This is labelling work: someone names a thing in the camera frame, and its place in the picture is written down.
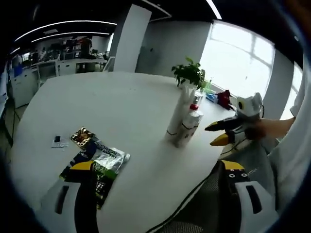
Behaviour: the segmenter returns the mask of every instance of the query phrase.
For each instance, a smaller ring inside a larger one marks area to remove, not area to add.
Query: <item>white table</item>
[[[163,141],[180,95],[173,78],[138,73],[83,73],[48,79],[27,107],[12,148],[17,190],[37,210],[40,199],[79,152],[73,142],[51,149],[55,135],[82,126],[107,146],[131,154],[114,182],[98,227],[105,233],[142,233],[169,217],[214,167],[222,147],[209,145],[220,132],[213,121],[234,115],[203,100],[202,122],[183,149]]]

